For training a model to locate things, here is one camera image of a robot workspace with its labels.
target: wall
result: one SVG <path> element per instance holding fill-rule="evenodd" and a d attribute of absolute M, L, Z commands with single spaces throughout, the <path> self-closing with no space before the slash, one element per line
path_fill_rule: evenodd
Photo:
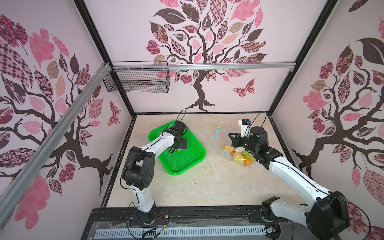
<path fill-rule="evenodd" d="M 361 207 L 375 240 L 384 239 L 383 9 L 340 1 L 273 115 L 300 169 Z M 363 239 L 368 221 L 349 207 L 340 236 Z"/>
<path fill-rule="evenodd" d="M 103 61 L 70 0 L 7 1 L 0 14 L 1 194 Z M 101 84 L 0 239 L 79 239 L 100 206 L 129 121 L 120 96 Z"/>
<path fill-rule="evenodd" d="M 295 61 L 325 2 L 96 0 L 86 4 L 112 61 L 192 64 Z M 128 97 L 136 112 L 267 111 L 287 72 L 173 71 L 168 94 L 128 93 Z M 159 99 L 161 104 L 153 104 Z"/>

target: green plastic tray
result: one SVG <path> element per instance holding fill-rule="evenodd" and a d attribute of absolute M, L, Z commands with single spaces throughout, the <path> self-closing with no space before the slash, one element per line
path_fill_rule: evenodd
<path fill-rule="evenodd" d="M 174 123 L 175 121 L 172 121 L 152 130 L 152 132 L 149 133 L 148 140 L 152 142 L 160 136 L 162 130 L 166 129 L 168 125 L 173 125 Z M 187 139 L 187 149 L 180 151 L 176 150 L 172 154 L 169 154 L 168 150 L 165 150 L 159 155 L 161 163 L 166 171 L 171 175 L 182 174 L 186 170 L 203 161 L 207 154 L 203 145 L 189 129 L 183 137 Z"/>

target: black wire mesh basket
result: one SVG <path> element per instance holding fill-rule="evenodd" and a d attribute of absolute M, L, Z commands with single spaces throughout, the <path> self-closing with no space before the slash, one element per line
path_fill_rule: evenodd
<path fill-rule="evenodd" d="M 134 62 L 154 64 L 114 67 L 104 78 L 108 92 L 168 93 L 170 77 L 166 61 L 129 61 Z"/>

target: pink wall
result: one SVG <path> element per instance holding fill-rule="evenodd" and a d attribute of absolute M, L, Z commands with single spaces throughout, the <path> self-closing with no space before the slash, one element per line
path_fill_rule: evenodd
<path fill-rule="evenodd" d="M 295 61 L 325 2 L 92 0 L 86 4 L 113 61 L 167 59 L 176 64 L 220 63 L 225 59 Z M 209 26 L 207 22 L 213 24 L 212 31 L 204 28 Z M 249 31 L 243 34 L 247 25 Z M 194 71 L 188 71 L 180 73 L 181 80 L 173 72 L 168 94 L 128 93 L 128 97 L 136 112 L 179 112 L 188 107 L 189 112 L 267 111 L 287 72 L 200 71 L 194 79 Z M 161 104 L 154 104 L 159 99 Z"/>
<path fill-rule="evenodd" d="M 72 1 L 7 1 L 0 18 L 0 193 L 103 61 Z M 79 239 L 130 116 L 103 83 L 2 226 L 1 239 Z"/>
<path fill-rule="evenodd" d="M 383 9 L 340 1 L 273 115 L 302 171 L 368 214 L 372 240 L 384 239 Z M 367 219 L 349 212 L 341 238 L 363 239 Z"/>

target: beige table surface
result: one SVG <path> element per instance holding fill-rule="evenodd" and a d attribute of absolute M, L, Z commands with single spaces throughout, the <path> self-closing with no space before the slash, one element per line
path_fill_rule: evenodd
<path fill-rule="evenodd" d="M 154 178 L 149 188 L 156 206 L 207 206 L 207 205 L 259 205 L 277 196 L 292 203 L 304 200 L 287 183 L 261 164 L 245 166 L 224 158 L 224 154 L 211 146 L 211 138 L 221 129 L 240 132 L 238 120 L 257 114 L 186 114 L 183 122 L 207 151 L 205 159 L 181 175 L 168 174 L 159 158 L 155 160 Z M 148 144 L 148 134 L 155 128 L 175 120 L 177 115 L 138 115 L 123 157 L 118 177 L 112 188 L 107 207 L 128 207 L 136 203 L 132 190 L 120 186 L 121 172 L 131 147 Z M 265 114 L 260 114 L 252 126 L 260 126 Z M 263 128 L 268 133 L 269 145 L 283 153 L 276 134 L 266 118 Z M 228 131 L 214 139 L 217 147 L 229 144 Z M 129 187 L 121 180 L 124 187 Z"/>

